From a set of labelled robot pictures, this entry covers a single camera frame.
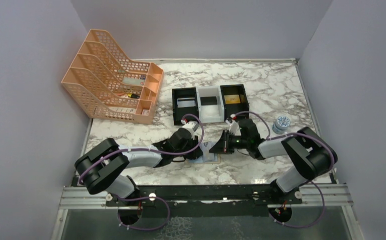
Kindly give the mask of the silver VIP card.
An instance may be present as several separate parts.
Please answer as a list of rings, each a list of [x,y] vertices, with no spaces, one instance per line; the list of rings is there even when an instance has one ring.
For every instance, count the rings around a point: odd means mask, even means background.
[[[177,108],[190,108],[196,106],[196,100],[194,97],[178,98],[176,100]]]
[[[215,154],[210,152],[210,149],[214,146],[214,142],[208,141],[208,142],[202,142],[200,144],[200,149],[203,152],[203,161],[204,162],[211,162],[215,160]]]

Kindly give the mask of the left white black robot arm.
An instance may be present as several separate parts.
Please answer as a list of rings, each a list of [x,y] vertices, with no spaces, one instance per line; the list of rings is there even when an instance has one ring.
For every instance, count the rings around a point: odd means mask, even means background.
[[[132,205],[137,201],[139,190],[130,176],[121,174],[123,170],[160,168],[175,158],[198,158],[203,155],[202,140],[203,137],[188,127],[181,127],[169,138],[148,147],[120,147],[113,138],[107,138],[75,162],[78,183],[91,195],[108,192],[125,205]]]

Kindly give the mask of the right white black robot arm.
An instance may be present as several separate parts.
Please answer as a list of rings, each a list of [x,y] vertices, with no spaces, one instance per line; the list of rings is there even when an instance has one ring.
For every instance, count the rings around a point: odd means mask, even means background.
[[[270,199],[279,204],[289,198],[295,188],[330,171],[338,161],[336,152],[312,129],[303,127],[284,136],[261,138],[251,119],[235,121],[240,135],[224,130],[221,138],[209,150],[214,154],[232,154],[236,149],[247,150],[250,157],[265,160],[271,157],[289,156],[293,166],[271,182]]]

